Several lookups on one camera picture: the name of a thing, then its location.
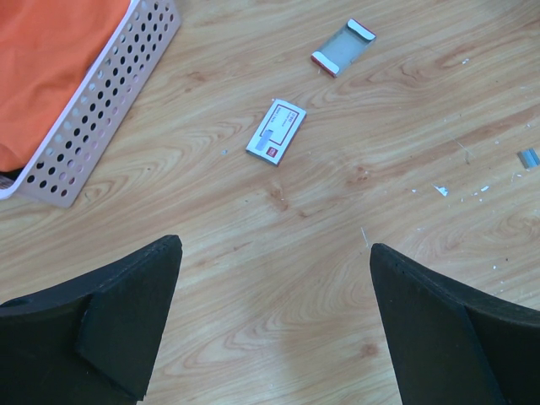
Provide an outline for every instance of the floor plank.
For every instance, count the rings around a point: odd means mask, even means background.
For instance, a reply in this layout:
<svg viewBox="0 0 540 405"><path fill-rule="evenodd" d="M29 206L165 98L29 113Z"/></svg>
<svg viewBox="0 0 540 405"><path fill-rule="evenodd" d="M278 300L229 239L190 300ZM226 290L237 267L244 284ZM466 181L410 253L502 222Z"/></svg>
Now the floor plank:
<svg viewBox="0 0 540 405"><path fill-rule="evenodd" d="M177 5L74 206L0 203L0 300L180 235L149 405L401 403L374 242L540 310L540 3ZM309 56L349 18L378 39L330 78ZM272 98L308 113L278 168L245 152Z"/></svg>

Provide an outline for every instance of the red logo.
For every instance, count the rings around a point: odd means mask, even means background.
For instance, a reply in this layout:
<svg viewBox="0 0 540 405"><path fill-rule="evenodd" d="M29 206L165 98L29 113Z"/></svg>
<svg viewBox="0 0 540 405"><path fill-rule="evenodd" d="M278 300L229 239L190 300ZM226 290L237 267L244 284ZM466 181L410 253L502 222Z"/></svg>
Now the red logo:
<svg viewBox="0 0 540 405"><path fill-rule="evenodd" d="M272 158L275 158L276 157L276 154L278 153L278 150L275 149L275 148L268 148L268 151L267 151L267 155L272 157Z"/></svg>

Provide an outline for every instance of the orange towel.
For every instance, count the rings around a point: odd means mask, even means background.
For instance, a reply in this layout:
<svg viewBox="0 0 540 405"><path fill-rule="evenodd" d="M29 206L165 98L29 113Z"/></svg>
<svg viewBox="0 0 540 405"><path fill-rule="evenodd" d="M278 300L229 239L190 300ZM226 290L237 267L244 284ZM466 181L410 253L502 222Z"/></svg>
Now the orange towel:
<svg viewBox="0 0 540 405"><path fill-rule="evenodd" d="M0 0L0 171L24 167L130 0Z"/></svg>

